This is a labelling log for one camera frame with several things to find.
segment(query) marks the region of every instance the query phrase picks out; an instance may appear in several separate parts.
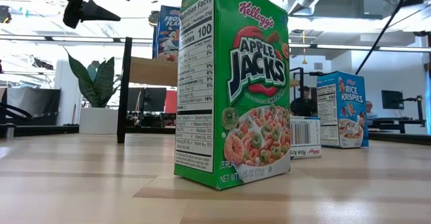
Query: white planter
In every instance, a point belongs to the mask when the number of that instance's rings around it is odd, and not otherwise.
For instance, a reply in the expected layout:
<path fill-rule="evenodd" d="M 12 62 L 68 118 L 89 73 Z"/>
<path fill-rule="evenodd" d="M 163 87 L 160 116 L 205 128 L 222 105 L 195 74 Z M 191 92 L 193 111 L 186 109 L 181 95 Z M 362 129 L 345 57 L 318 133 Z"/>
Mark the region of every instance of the white planter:
<path fill-rule="evenodd" d="M 110 135 L 117 133 L 119 112 L 107 108 L 82 108 L 79 133 Z"/>

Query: shelf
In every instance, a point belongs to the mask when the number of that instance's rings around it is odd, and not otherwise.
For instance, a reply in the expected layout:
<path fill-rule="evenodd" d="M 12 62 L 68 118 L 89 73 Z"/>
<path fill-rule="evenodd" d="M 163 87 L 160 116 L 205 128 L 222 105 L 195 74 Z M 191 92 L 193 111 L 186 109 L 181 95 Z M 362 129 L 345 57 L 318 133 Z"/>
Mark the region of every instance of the shelf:
<path fill-rule="evenodd" d="M 174 86 L 178 80 L 178 65 L 170 61 L 131 58 L 130 83 Z M 298 87 L 299 80 L 291 79 L 290 87 Z"/>

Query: barcode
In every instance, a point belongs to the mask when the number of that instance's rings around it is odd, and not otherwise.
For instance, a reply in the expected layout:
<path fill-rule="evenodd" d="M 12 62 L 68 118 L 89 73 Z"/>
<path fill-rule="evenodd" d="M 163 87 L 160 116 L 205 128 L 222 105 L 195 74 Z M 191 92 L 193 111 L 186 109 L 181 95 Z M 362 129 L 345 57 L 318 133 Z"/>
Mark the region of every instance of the barcode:
<path fill-rule="evenodd" d="M 310 123 L 305 121 L 291 122 L 292 145 L 311 144 Z"/>

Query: man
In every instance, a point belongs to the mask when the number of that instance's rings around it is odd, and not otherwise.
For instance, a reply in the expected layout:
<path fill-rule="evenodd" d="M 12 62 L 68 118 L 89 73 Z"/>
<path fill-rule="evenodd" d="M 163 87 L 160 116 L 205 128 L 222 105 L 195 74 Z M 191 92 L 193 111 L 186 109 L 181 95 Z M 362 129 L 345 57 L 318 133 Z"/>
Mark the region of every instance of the man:
<path fill-rule="evenodd" d="M 372 111 L 372 103 L 366 101 L 366 122 L 368 126 L 372 126 L 372 121 L 377 119 L 377 113 Z"/>
<path fill-rule="evenodd" d="M 310 88 L 304 87 L 304 97 L 295 99 L 290 103 L 290 111 L 294 116 L 312 116 L 317 112 L 314 100 L 310 99 Z"/>

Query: green cereal box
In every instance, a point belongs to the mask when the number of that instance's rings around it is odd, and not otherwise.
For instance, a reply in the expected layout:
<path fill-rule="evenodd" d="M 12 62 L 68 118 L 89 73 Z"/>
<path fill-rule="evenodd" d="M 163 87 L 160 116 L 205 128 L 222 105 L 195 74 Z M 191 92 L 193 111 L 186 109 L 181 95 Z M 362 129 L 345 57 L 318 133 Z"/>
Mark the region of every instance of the green cereal box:
<path fill-rule="evenodd" d="M 218 190 L 290 170 L 288 17 L 183 0 L 174 173 Z"/>

